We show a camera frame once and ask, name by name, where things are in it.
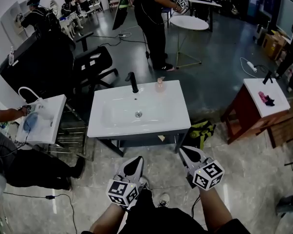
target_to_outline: black pants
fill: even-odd
[[[6,173],[7,183],[15,187],[40,186],[56,190],[68,189],[67,177],[74,167],[56,157],[35,150],[18,150]]]
[[[293,54],[290,52],[287,53],[285,59],[280,64],[279,68],[277,69],[277,73],[282,76],[285,71],[293,64]],[[293,89],[293,75],[289,81],[289,87]]]
[[[80,4],[80,7],[81,7],[82,10],[84,10],[84,11],[86,11],[86,12],[90,11],[88,1],[82,2],[82,3]]]
[[[143,189],[128,214],[120,234],[131,233],[202,233],[203,227],[180,209],[156,208],[152,193]]]
[[[142,10],[141,3],[135,4],[135,16],[138,25],[142,28],[146,36],[148,48],[150,50],[150,57],[153,63],[153,68],[162,68],[165,65],[165,25],[160,10],[147,11],[148,15]]]

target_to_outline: cardboard box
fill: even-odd
[[[286,43],[286,40],[278,32],[274,36],[266,34],[262,48],[269,58],[277,60]]]

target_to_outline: white sink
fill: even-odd
[[[189,129],[191,126],[178,80],[99,90],[94,93],[88,137],[112,137]]]

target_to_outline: monitor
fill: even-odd
[[[125,21],[127,16],[129,2],[128,0],[120,0],[114,18],[113,30],[119,28]]]

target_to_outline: person's arm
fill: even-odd
[[[0,110],[0,122],[13,121],[22,116],[26,116],[26,110],[26,107],[23,107],[20,111],[13,108]]]
[[[21,26],[23,28],[26,28],[27,26],[30,25],[30,20],[31,20],[31,13],[24,18],[24,20],[21,22]]]
[[[167,8],[173,8],[177,12],[181,11],[181,7],[171,0],[154,0]]]
[[[200,193],[207,228],[210,232],[216,232],[233,218],[215,188],[209,191],[200,189]]]
[[[122,223],[125,211],[121,206],[110,204],[106,211],[90,228],[95,234],[117,234]]]

